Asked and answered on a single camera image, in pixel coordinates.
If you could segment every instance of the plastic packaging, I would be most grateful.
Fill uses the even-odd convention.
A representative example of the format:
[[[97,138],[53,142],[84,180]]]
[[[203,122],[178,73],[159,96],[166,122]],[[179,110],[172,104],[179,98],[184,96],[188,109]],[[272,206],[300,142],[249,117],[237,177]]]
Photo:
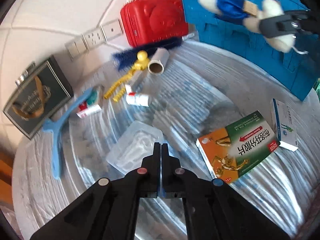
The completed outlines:
[[[161,75],[169,58],[169,51],[165,48],[157,49],[148,64],[148,70],[153,75]]]
[[[125,97],[125,100],[129,105],[149,106],[151,102],[151,96],[132,92],[127,94],[127,96]]]
[[[162,132],[140,121],[134,121],[107,155],[107,161],[123,174],[141,166],[142,159],[152,155],[155,142],[163,143]]]

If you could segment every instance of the white plush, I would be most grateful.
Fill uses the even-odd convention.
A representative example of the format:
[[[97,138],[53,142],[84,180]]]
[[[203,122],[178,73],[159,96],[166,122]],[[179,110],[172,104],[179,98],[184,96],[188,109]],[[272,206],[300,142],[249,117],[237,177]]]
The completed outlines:
[[[222,12],[217,7],[217,0],[198,0],[198,3],[209,12],[222,15]]]
[[[244,19],[243,25],[251,32],[260,33],[260,20],[283,15],[281,5],[275,0],[263,0],[262,11],[258,12],[258,17],[248,17]],[[287,53],[294,46],[295,38],[292,34],[287,34],[275,38],[268,39],[264,37],[267,43],[274,49]]]
[[[217,7],[217,0],[198,0],[199,4],[208,11],[221,15],[222,12]],[[281,5],[275,0],[263,0],[262,11],[258,11],[258,17],[250,16],[243,21],[243,25],[251,32],[260,33],[260,20],[283,15]],[[283,35],[271,39],[264,37],[267,43],[274,49],[287,53],[294,46],[295,38],[292,34]]]

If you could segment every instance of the blue fabric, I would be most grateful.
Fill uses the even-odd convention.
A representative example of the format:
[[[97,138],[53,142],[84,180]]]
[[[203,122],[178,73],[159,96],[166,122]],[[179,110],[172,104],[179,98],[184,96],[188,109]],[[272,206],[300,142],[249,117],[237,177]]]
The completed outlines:
[[[216,15],[220,20],[242,25],[243,19],[249,15],[242,11],[244,0],[217,0],[217,7],[223,13]]]

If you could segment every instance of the wooden furniture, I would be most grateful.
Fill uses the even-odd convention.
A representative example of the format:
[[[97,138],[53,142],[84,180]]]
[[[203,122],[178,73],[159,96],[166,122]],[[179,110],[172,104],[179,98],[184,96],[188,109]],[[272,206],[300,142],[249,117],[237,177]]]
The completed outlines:
[[[9,205],[13,205],[11,189],[12,166],[13,159],[0,152],[0,202],[5,202]]]

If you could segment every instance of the light switch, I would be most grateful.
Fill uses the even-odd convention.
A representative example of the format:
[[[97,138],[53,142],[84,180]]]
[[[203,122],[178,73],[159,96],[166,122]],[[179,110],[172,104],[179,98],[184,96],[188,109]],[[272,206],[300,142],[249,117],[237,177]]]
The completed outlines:
[[[102,29],[106,36],[107,42],[123,34],[119,20],[114,20],[104,24]]]
[[[85,46],[83,39],[76,40],[75,44],[80,54],[87,51],[87,47]]]
[[[82,36],[76,38],[72,42],[67,43],[66,48],[69,51],[72,59],[76,59],[81,54],[88,51]]]
[[[67,50],[69,50],[70,56],[72,58],[76,58],[79,56],[79,51],[76,47],[76,43],[73,41],[72,43],[69,43],[68,45],[66,45]]]

